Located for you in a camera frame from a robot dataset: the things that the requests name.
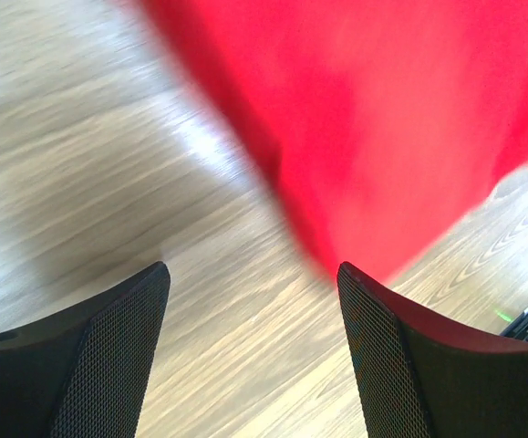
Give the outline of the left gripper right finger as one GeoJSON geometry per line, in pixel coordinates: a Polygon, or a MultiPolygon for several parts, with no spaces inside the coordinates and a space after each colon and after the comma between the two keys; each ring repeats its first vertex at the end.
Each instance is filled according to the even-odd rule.
{"type": "Polygon", "coordinates": [[[337,275],[371,437],[528,437],[528,342],[442,316],[355,266],[337,275]]]}

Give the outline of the red t shirt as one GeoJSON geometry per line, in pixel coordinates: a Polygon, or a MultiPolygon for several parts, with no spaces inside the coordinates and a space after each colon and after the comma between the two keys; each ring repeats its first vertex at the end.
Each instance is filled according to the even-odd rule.
{"type": "Polygon", "coordinates": [[[305,250],[385,280],[528,164],[528,1],[144,1],[305,250]]]}

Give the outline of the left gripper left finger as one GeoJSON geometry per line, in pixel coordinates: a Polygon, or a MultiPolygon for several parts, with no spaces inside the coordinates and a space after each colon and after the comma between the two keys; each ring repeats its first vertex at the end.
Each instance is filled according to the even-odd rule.
{"type": "Polygon", "coordinates": [[[133,437],[167,307],[159,261],[0,333],[0,437],[133,437]]]}

